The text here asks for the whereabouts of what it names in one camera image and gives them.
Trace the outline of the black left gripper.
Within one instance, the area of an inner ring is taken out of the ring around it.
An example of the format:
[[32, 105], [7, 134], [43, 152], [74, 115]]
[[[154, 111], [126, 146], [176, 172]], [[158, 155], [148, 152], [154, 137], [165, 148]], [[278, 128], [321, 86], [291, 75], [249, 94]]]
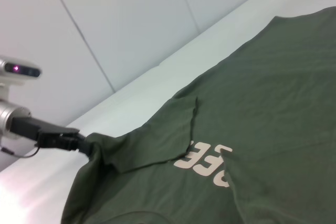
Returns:
[[92, 144], [78, 129], [57, 126], [33, 117], [12, 119], [12, 133], [36, 142], [39, 148], [58, 148], [78, 151], [90, 157]]

